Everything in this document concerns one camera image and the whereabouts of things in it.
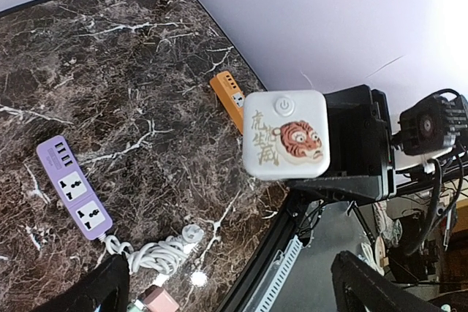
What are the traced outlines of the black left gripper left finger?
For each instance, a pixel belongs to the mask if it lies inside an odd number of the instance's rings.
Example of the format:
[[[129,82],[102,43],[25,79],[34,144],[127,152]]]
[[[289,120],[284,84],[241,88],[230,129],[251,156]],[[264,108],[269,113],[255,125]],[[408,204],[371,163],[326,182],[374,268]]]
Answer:
[[[129,264],[121,254],[108,257],[75,285],[36,307],[45,311],[127,311]]]

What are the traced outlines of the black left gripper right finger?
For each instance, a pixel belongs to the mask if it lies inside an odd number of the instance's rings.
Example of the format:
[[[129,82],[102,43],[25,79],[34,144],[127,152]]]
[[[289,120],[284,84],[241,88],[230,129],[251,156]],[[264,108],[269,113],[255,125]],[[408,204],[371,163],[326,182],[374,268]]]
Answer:
[[[331,266],[338,311],[440,311],[441,308],[392,284],[349,251]]]

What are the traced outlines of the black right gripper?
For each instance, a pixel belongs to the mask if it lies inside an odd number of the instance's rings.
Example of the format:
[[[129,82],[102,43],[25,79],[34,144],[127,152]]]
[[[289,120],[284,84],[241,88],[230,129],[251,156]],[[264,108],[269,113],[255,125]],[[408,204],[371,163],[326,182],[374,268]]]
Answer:
[[[329,202],[379,202],[396,195],[395,156],[385,93],[367,85],[325,95],[331,162],[318,178],[288,187]]]

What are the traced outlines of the purple power strip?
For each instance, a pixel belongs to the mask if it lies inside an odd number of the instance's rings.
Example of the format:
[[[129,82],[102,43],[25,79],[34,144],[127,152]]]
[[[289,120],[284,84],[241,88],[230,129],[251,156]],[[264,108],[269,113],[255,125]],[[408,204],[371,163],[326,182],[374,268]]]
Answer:
[[[64,207],[88,240],[105,236],[113,220],[88,182],[66,139],[57,135],[36,148]]]

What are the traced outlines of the white cube power socket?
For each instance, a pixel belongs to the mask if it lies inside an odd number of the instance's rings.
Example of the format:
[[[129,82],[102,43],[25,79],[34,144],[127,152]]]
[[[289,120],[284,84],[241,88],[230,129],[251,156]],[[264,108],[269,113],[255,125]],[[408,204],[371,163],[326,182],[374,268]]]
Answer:
[[[264,91],[244,100],[242,160],[259,180],[320,177],[331,162],[328,109],[319,91]]]

